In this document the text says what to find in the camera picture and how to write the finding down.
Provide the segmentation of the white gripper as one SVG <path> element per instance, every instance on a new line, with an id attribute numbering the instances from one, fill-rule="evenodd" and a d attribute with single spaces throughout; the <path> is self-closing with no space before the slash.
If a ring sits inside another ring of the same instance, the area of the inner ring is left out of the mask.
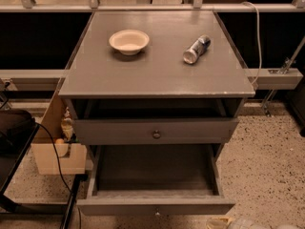
<path id="1" fill-rule="evenodd" d="M 209 218 L 206 221 L 206 229 L 271 229 L 255 223 L 250 219 L 233 218 Z"/>

